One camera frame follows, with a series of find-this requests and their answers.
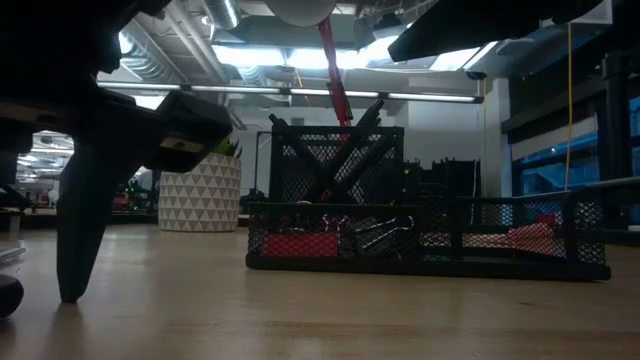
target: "ceiling light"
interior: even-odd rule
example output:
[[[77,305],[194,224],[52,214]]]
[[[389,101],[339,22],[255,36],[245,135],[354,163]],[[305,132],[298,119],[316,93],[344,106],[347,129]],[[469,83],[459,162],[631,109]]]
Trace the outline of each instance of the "ceiling light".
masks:
[[[235,94],[280,94],[279,88],[253,86],[192,86],[193,91],[214,91]]]
[[[340,69],[363,68],[367,61],[355,50],[336,51],[336,62]],[[326,69],[329,67],[323,49],[296,49],[287,60],[287,65],[299,69]]]
[[[38,158],[32,155],[19,156],[18,159],[24,161],[38,161]]]
[[[471,60],[469,60],[466,64],[464,64],[463,69],[469,70],[469,68],[471,68],[473,65],[475,65],[475,63],[477,63],[478,60],[482,59],[485,55],[487,55],[489,50],[493,49],[493,47],[496,46],[496,44],[498,44],[497,41],[492,41],[492,42],[488,43],[487,45],[485,45],[482,48],[482,50],[478,51],[478,53],[476,53],[471,58]]]
[[[37,153],[47,153],[47,154],[69,154],[69,155],[73,155],[73,150],[64,150],[64,149],[41,149],[41,148],[34,148],[31,149],[31,152],[37,152]]]
[[[360,50],[359,56],[363,58],[363,61],[366,60],[367,62],[391,59],[388,48],[396,39],[398,39],[397,35],[378,39]]]
[[[291,89],[291,95],[328,96],[329,90],[322,89]]]
[[[100,87],[105,89],[119,89],[119,90],[158,90],[158,91],[170,91],[180,90],[180,85],[173,84],[145,84],[134,82],[114,82],[114,81],[100,81],[98,83]]]
[[[122,89],[131,89],[129,86],[131,83],[111,83],[110,87],[119,89],[118,84],[125,84]],[[220,86],[220,85],[194,85],[190,87],[191,91],[206,91],[206,92],[221,92],[230,94],[282,94],[282,95],[311,95],[311,96],[329,96],[330,92],[326,89],[308,89],[308,88],[276,88],[276,87],[253,87],[253,86]],[[446,94],[421,94],[421,93],[379,93],[376,91],[345,91],[347,96],[359,97],[359,98],[380,98],[380,99],[395,99],[395,100],[415,100],[415,101],[435,101],[435,102],[458,102],[458,103],[482,103],[483,97],[481,96],[465,96],[465,95],[446,95]],[[51,149],[51,148],[36,148],[32,149],[32,152],[42,153],[59,153],[59,154],[73,154],[73,150],[63,149]]]
[[[458,50],[438,56],[430,70],[456,71],[471,59],[480,48]]]
[[[353,97],[377,98],[380,96],[376,91],[345,91],[345,95]]]
[[[129,38],[127,38],[127,36],[124,35],[122,31],[118,33],[118,40],[120,42],[120,52],[123,55],[128,54],[131,52],[131,50],[133,50],[133,42],[131,42],[131,40],[129,40]]]
[[[403,94],[403,93],[389,93],[389,99],[463,102],[463,103],[472,103],[476,101],[476,98],[473,96],[437,95],[437,94]]]
[[[213,46],[213,50],[223,64],[233,66],[279,66],[284,65],[280,49]]]

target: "red cable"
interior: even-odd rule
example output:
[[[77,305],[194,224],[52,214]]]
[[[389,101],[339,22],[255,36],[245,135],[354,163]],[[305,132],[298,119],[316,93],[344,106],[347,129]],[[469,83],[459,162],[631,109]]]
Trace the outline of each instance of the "red cable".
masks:
[[[347,108],[347,97],[344,93],[344,88],[341,86],[342,80],[340,79],[340,70],[338,69],[338,63],[336,60],[336,48],[333,44],[331,20],[328,17],[322,20],[318,24],[318,30],[320,31],[322,44],[324,46],[324,53],[327,56],[327,61],[329,63],[329,86],[331,88],[333,104],[335,106],[338,121],[340,122],[340,126],[351,126]]]

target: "desk surface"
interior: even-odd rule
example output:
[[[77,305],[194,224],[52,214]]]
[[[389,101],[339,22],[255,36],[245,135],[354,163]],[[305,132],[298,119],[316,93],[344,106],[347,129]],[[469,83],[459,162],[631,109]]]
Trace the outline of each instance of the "desk surface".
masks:
[[[88,292],[58,303],[55,233],[23,233],[26,297],[0,359],[635,359],[640,249],[565,283],[247,270],[246,232],[109,227]]]

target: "black mesh desk organizer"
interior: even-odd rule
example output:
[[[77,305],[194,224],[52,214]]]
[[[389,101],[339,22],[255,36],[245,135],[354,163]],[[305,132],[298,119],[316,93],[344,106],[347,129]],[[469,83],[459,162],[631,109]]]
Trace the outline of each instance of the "black mesh desk organizer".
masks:
[[[335,176],[322,179],[350,137],[361,141]],[[295,149],[290,139],[308,149]],[[403,187],[404,129],[399,127],[273,126],[269,199],[333,204],[397,201]]]
[[[640,204],[639,194],[640,180],[623,179],[520,198],[425,197],[416,206],[255,203],[246,264],[270,270],[608,280],[607,214]]]

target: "white planter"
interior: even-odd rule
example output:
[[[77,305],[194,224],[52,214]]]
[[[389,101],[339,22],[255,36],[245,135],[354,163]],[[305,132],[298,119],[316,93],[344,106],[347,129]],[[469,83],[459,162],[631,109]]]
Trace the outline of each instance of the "white planter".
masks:
[[[162,173],[160,229],[234,231],[240,208],[240,160],[210,154],[186,174]]]

